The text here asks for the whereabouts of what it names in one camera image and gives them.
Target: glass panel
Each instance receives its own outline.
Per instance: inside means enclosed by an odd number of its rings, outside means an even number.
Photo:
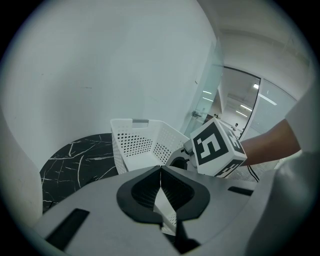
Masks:
[[[243,140],[264,134],[283,120],[286,114],[296,104],[288,93],[275,84],[264,80],[259,91],[259,102],[256,104],[256,112]],[[252,165],[252,169],[260,177],[265,171],[274,169],[279,160]],[[228,177],[234,180],[255,181],[246,166],[241,166]]]
[[[202,126],[206,120],[206,117],[214,102],[218,86],[221,81],[221,75],[223,71],[223,54],[221,50],[220,41],[216,43],[216,47],[211,55],[209,61],[208,71],[204,72],[201,78],[201,82],[204,81],[203,90],[200,99],[196,105],[195,110],[191,113],[192,118],[188,124],[184,135],[190,138],[190,133]]]
[[[239,138],[251,116],[259,86],[260,78],[224,67],[222,81],[210,115],[218,115],[218,119],[232,128]]]

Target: white laundry basket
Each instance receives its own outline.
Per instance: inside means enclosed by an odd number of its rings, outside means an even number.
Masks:
[[[118,174],[164,165],[189,138],[159,120],[112,119],[112,147]]]

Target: perforated basket side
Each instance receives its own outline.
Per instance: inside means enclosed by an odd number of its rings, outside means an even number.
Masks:
[[[113,149],[113,158],[114,158],[115,167],[116,167],[118,174],[124,174],[127,172],[126,167],[125,167],[125,163],[124,163],[124,160],[121,156],[120,150],[118,148],[114,133],[112,130],[111,130],[111,132],[112,132],[112,149]]]
[[[146,128],[132,128],[132,119],[112,119],[111,127],[123,158],[144,154],[152,149],[156,128],[153,123]]]
[[[171,154],[180,149],[188,140],[188,137],[184,136],[165,122],[162,122],[153,148],[153,153],[165,165]]]

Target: human arm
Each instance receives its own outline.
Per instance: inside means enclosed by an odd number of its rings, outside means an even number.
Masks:
[[[286,119],[268,132],[241,142],[247,156],[243,166],[279,160],[300,150],[297,138]]]

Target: white curved wall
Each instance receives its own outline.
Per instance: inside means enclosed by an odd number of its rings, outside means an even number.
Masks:
[[[50,1],[15,38],[0,104],[38,170],[112,118],[179,129],[216,37],[196,0]]]
[[[1,109],[0,137],[1,199],[19,224],[32,227],[42,216],[41,178],[10,132]]]

